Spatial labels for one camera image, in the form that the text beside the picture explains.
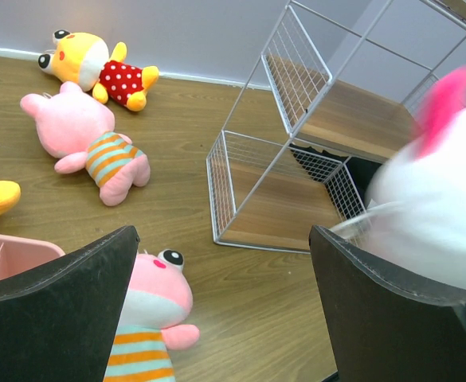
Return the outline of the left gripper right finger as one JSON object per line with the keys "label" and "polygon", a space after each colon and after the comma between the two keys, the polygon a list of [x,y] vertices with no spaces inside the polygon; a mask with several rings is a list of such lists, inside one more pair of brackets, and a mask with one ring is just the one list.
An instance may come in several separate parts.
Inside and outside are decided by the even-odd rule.
{"label": "left gripper right finger", "polygon": [[309,247],[337,367],[329,381],[466,381],[466,290],[313,226]]}

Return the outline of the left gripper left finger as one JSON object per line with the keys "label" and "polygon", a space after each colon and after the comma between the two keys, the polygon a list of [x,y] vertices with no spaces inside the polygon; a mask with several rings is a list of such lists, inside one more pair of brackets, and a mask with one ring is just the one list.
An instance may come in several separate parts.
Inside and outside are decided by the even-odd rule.
{"label": "left gripper left finger", "polygon": [[123,226],[0,281],[0,381],[102,381],[138,246]]}

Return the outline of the pink frog plush striped shirt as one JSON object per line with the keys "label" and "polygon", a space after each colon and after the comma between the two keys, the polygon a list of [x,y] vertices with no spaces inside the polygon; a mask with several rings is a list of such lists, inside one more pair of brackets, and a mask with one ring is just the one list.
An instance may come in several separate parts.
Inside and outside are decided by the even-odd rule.
{"label": "pink frog plush striped shirt", "polygon": [[200,329],[183,321],[193,307],[181,252],[136,256],[105,381],[175,381],[171,350],[195,345]]}

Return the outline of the white panda plush with glasses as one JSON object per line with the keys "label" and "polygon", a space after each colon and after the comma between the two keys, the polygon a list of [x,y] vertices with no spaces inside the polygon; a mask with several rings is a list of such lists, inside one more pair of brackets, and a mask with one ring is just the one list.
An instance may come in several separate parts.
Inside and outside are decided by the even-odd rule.
{"label": "white panda plush with glasses", "polygon": [[466,290],[466,65],[428,90],[413,139],[367,194],[384,209],[371,221],[368,252]]}

